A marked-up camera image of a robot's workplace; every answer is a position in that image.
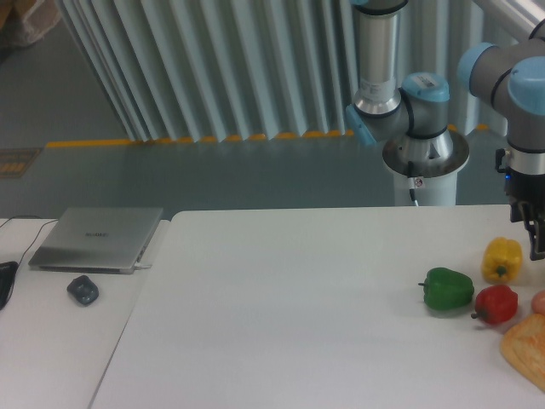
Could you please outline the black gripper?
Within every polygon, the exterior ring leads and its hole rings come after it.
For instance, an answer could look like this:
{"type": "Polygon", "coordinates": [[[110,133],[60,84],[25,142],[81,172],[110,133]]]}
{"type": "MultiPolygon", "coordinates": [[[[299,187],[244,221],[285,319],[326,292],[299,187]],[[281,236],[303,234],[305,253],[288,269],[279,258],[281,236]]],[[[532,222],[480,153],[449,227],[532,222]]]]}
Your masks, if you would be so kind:
{"type": "Polygon", "coordinates": [[[499,148],[495,170],[504,174],[510,221],[523,222],[530,240],[530,259],[544,259],[544,150],[499,148]]]}

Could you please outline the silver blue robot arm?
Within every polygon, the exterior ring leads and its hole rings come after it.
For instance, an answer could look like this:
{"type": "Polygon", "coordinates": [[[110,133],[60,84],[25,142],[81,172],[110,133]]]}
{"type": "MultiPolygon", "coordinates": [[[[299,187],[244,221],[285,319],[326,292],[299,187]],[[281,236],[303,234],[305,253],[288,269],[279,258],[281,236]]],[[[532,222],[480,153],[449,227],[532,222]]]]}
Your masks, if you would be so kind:
{"type": "MultiPolygon", "coordinates": [[[[401,204],[421,205],[420,180],[454,176],[468,161],[465,138],[447,129],[450,90],[431,72],[395,76],[402,1],[355,1],[359,16],[359,89],[347,107],[348,125],[364,143],[385,141],[384,164],[402,181],[401,204]]],[[[515,39],[501,48],[480,43],[467,50],[457,76],[469,93],[508,123],[507,146],[496,152],[505,178],[510,219],[522,222],[530,257],[544,256],[544,4],[482,1],[480,8],[515,39]]]]}

